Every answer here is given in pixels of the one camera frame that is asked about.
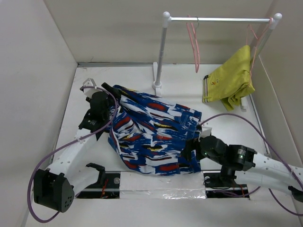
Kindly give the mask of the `blue white patterned trousers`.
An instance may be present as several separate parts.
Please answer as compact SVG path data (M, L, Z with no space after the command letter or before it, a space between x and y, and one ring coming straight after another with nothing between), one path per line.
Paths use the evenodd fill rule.
M181 156L187 140L199 137L200 111L162 97L115 85L121 94L108 142L130 170L148 175L201 171L200 161Z

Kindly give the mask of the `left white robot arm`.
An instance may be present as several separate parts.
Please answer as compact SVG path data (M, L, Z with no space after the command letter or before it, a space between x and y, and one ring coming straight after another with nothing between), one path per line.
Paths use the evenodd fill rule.
M101 187L106 183L105 168L95 163L80 166L86 153L106 132L113 121L111 110L117 111L121 94L117 88L103 83L101 87L86 82L81 91L90 108L78 126L76 135L62 153L46 169L37 168L32 183L34 202L64 213L74 197L90 185Z

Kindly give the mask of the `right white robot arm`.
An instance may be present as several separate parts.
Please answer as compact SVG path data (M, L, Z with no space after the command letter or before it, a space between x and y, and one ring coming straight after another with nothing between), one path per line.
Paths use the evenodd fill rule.
M216 178L224 186L254 184L303 200L303 169L285 166L243 145L227 145L215 136L188 140L181 156L187 161L194 158L210 159L221 165Z

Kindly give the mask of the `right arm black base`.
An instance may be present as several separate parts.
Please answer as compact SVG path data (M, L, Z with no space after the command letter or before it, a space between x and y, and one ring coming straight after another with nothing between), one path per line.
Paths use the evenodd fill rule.
M224 182L220 179L219 171L203 172L205 194L207 198L249 198L249 190L246 184Z

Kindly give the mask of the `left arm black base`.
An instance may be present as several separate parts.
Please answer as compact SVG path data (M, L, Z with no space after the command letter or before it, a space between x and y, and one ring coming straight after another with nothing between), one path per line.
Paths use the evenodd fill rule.
M89 163L86 167L98 171L98 179L75 195L77 199L119 199L121 172L106 171L104 166Z

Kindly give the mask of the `pink hanger left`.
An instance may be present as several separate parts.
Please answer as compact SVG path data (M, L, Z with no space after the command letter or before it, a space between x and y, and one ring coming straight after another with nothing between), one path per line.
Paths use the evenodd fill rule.
M195 72L198 73L200 67L200 51L199 51L199 45L196 36L196 27L194 27L194 24L192 22L190 23L187 22L186 27L187 27L187 32L190 39L191 47L193 50Z

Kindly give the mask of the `pink hanger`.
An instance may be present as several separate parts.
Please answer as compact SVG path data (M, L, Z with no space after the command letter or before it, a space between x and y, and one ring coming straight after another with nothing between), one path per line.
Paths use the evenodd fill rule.
M261 52L261 49L265 45L266 39L270 35L270 32L272 31L271 27L274 25L274 19L272 17L269 18L268 25L265 26L265 28L261 31L261 33L256 33L251 26L251 24L248 24L247 26L247 33L246 33L246 44L248 44L249 40L249 33L252 34L252 41L250 43L250 78L252 77L252 70L254 67L255 59Z
M193 50L195 72L198 73L200 67L200 51L199 51L199 45L196 36L196 27L194 27L194 24L192 22L190 23L187 22L186 27L187 27L187 32L190 39L191 47Z

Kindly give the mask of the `pink hanger right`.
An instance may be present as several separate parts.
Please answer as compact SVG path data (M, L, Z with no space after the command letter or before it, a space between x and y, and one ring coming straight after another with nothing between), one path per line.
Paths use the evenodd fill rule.
M254 67L255 59L261 52L261 49L265 45L266 39L270 35L270 32L272 31L271 27L274 25L274 19L272 17L269 18L268 25L265 26L265 28L261 31L261 33L256 33L251 26L251 24L248 24L247 26L247 33L246 33L246 44L248 44L249 40L249 33L252 34L252 41L250 43L250 78L252 77L252 70Z

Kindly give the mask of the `yellow shorts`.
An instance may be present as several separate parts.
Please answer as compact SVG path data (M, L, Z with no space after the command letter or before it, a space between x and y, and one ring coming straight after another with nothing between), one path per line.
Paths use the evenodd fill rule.
M250 46L245 45L204 77L202 101L221 101L227 111L232 111L240 106L241 98L254 91L250 75Z

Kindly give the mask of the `silver foil tape strip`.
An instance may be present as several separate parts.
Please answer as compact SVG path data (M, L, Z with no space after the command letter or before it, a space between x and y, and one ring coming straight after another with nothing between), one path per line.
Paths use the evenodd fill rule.
M120 175L121 199L205 199L202 173L153 176L135 172Z

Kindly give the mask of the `white clothes rack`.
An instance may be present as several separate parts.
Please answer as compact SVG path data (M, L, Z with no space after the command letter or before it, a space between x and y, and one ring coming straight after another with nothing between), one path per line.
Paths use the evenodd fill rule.
M271 27L272 31L276 28L280 20L282 19L282 14L276 13L273 17L274 19L274 25ZM245 23L245 24L266 24L268 25L269 23L269 18L211 18L211 17L172 17L169 12L165 11L163 13L163 19L162 19L162 33L161 33L161 42L160 42L160 51L159 51L159 57L158 61L154 63L156 69L154 70L154 82L152 87L154 88L155 92L157 95L161 94L161 70L162 70L162 65L163 65L163 56L164 56L164 48L165 48L165 41L166 41L166 34L167 34L167 29L170 23L172 22L192 22L201 24L203 22L226 22L226 23ZM248 96L245 96L241 98L241 104L240 107L242 109L246 109L248 105Z

